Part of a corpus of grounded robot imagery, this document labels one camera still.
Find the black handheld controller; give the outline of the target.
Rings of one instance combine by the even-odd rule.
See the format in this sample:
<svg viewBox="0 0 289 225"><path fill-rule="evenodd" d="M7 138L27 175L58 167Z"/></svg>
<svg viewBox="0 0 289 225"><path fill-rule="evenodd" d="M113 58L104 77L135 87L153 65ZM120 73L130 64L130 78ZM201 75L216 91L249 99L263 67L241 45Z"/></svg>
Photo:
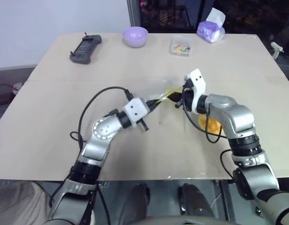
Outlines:
<svg viewBox="0 0 289 225"><path fill-rule="evenodd" d="M73 63L89 64L94 50L96 49L97 45L101 43L102 38L100 35L88 35L85 32L80 44L73 52L70 52L69 59Z"/></svg>

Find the grey cloth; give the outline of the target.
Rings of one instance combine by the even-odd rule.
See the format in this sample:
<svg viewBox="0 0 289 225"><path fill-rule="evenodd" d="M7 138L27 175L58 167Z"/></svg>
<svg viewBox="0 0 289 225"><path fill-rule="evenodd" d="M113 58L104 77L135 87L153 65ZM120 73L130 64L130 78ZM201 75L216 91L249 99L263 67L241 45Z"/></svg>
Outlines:
<svg viewBox="0 0 289 225"><path fill-rule="evenodd" d="M48 220L49 198L33 181L0 187L0 225L42 225Z"/></svg>

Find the purple tissue pack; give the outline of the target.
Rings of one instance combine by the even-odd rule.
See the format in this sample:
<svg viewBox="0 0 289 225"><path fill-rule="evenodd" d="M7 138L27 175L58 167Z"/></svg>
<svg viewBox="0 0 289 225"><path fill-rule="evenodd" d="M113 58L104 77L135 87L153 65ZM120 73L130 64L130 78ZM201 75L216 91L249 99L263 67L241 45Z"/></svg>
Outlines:
<svg viewBox="0 0 289 225"><path fill-rule="evenodd" d="M221 41L225 35L225 19L223 12L212 8L206 20L199 23L196 34L208 43Z"/></svg>

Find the round orange snack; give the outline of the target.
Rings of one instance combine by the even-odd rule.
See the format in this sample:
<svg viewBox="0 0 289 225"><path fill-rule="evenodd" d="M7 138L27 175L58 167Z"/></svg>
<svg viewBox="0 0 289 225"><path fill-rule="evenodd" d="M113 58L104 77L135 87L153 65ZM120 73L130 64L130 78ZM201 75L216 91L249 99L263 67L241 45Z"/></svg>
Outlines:
<svg viewBox="0 0 289 225"><path fill-rule="evenodd" d="M206 115L205 114L200 114L198 116L198 124L199 124L199 127L201 129L205 130L206 122L207 122ZM211 117L208 117L207 131L209 133L218 134L220 132L220 128L221 128L221 125L220 125L220 123L218 121L214 120Z"/></svg>

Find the white glue gun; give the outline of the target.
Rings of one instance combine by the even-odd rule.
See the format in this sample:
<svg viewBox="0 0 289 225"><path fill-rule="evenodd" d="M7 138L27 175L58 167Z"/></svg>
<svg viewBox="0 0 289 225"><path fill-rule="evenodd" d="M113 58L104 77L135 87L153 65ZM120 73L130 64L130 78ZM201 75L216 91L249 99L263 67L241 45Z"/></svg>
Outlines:
<svg viewBox="0 0 289 225"><path fill-rule="evenodd" d="M271 42L271 47L274 50L272 57L274 60L276 60L278 58L279 54L284 52L283 47L278 45L276 42Z"/></svg>

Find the clear box of colourful bits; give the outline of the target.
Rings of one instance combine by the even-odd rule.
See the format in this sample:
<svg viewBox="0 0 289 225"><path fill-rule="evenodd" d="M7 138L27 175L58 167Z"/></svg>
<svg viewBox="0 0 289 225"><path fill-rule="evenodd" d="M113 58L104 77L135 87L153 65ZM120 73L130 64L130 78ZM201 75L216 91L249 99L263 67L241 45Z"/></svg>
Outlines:
<svg viewBox="0 0 289 225"><path fill-rule="evenodd" d="M191 51L190 39L176 35L172 38L169 52L177 56L189 56Z"/></svg>

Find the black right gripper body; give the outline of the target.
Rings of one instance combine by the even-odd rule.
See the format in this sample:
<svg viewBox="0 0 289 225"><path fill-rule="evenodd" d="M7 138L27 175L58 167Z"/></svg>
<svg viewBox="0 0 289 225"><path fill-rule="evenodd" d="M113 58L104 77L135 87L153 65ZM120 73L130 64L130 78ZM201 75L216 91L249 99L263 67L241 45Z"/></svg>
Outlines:
<svg viewBox="0 0 289 225"><path fill-rule="evenodd" d="M192 102L194 99L194 90L193 90L193 82L191 81L190 78L186 79L182 92L183 92L183 97L182 100L185 102L186 110L189 112L193 111L192 108Z"/></svg>

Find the dark rounded shape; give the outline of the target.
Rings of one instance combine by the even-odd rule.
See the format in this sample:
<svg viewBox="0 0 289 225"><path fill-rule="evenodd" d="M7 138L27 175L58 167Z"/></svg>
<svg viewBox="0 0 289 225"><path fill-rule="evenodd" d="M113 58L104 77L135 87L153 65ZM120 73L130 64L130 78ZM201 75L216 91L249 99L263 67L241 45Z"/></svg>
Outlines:
<svg viewBox="0 0 289 225"><path fill-rule="evenodd" d="M178 188L177 193L182 216L215 218L207 199L195 185L184 183Z"/></svg>

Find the purple plastic bowl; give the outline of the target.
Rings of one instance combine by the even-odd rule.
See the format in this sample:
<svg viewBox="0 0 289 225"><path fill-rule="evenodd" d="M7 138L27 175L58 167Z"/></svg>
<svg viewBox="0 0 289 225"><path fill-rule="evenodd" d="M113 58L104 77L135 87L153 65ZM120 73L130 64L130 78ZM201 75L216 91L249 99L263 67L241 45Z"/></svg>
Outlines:
<svg viewBox="0 0 289 225"><path fill-rule="evenodd" d="M138 48L146 44L148 34L149 32L147 29L139 26L134 26L127 28L122 33L122 39L127 46Z"/></svg>

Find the grey window frame post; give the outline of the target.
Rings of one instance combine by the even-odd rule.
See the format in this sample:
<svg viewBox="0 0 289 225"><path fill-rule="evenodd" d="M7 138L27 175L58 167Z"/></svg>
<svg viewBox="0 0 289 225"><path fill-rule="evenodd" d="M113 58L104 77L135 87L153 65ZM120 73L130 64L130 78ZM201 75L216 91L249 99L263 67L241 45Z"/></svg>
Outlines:
<svg viewBox="0 0 289 225"><path fill-rule="evenodd" d="M127 0L131 27L141 27L140 0Z"/></svg>

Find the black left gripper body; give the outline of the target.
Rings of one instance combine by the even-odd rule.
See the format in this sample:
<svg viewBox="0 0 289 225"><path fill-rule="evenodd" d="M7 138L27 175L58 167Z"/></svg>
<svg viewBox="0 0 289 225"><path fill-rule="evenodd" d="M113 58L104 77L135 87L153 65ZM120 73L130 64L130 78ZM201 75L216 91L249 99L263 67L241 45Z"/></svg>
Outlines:
<svg viewBox="0 0 289 225"><path fill-rule="evenodd" d="M146 101L145 103L146 103L146 105L148 106L149 111L151 111L152 100ZM144 128L145 131L148 131L148 130L149 130L147 124L145 123L145 121L144 121L143 119L138 120L137 123L138 123L138 124L140 123L140 124L143 126L143 128Z"/></svg>

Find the clear plastic bag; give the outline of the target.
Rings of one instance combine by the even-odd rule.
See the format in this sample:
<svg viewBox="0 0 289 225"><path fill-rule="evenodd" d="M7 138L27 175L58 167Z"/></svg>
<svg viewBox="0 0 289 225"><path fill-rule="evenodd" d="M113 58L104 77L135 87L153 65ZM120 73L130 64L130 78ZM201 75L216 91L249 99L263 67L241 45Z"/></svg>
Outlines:
<svg viewBox="0 0 289 225"><path fill-rule="evenodd" d="M142 95L145 100L160 99L163 102L171 101L168 99L168 95L175 91L182 93L182 85L183 81L178 78L162 77L149 81L143 88Z"/></svg>

